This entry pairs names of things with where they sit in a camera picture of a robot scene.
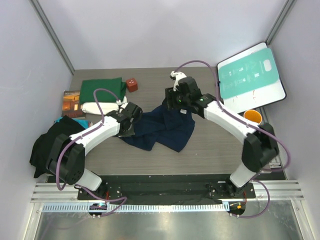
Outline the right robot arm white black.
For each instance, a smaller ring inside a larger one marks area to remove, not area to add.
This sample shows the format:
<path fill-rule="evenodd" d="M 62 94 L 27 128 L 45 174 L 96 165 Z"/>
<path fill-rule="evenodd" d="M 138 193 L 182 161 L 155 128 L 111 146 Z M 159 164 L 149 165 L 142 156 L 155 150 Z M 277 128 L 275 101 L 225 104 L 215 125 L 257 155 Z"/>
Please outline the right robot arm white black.
<path fill-rule="evenodd" d="M 188 109 L 211 121 L 242 143 L 241 164 L 226 180 L 226 193 L 233 198 L 243 194 L 248 182 L 279 154 L 274 129 L 268 124 L 247 120 L 228 113 L 213 95 L 202 94 L 194 78 L 179 72 L 172 77 L 173 87 L 165 89 L 169 110 Z"/>

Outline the white mug orange inside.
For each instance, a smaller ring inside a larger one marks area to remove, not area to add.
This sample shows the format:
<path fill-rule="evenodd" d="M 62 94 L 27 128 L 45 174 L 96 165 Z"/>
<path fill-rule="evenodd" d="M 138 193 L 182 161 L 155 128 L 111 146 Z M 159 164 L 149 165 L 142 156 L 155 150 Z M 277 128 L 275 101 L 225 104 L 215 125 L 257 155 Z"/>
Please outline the white mug orange inside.
<path fill-rule="evenodd" d="M 263 121 L 262 115 L 254 109 L 249 109 L 243 113 L 243 117 L 249 121 L 261 124 Z"/>

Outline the navy blue t-shirt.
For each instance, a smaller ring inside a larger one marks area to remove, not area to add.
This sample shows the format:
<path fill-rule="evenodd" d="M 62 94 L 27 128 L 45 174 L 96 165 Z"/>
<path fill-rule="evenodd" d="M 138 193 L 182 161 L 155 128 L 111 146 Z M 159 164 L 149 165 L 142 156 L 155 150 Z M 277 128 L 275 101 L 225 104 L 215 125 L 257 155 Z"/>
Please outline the navy blue t-shirt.
<path fill-rule="evenodd" d="M 168 110 L 166 101 L 163 101 L 151 112 L 142 114 L 133 125 L 134 135 L 121 136 L 120 139 L 145 151 L 151 151 L 155 143 L 160 143 L 179 153 L 187 145 L 194 128 L 190 110 Z"/>

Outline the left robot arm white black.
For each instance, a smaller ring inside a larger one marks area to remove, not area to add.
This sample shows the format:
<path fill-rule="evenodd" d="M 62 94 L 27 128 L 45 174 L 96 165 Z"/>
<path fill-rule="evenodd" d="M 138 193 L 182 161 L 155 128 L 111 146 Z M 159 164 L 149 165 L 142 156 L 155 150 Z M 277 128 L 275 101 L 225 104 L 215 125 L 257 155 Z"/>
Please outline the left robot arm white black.
<path fill-rule="evenodd" d="M 70 136 L 58 135 L 52 145 L 46 169 L 68 185 L 79 185 L 100 200 L 107 188 L 100 176 L 85 168 L 86 155 L 97 145 L 113 136 L 121 136 L 133 129 L 142 116 L 142 109 L 132 102 L 112 110 L 91 127 Z"/>

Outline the red cube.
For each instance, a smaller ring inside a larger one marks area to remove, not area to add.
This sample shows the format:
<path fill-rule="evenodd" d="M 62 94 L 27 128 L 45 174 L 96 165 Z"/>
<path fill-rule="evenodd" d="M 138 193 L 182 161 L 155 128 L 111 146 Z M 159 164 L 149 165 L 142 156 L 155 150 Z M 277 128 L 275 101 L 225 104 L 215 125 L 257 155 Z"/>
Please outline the red cube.
<path fill-rule="evenodd" d="M 135 78 L 130 78 L 125 81 L 127 90 L 132 93 L 138 90 L 138 82 Z"/>

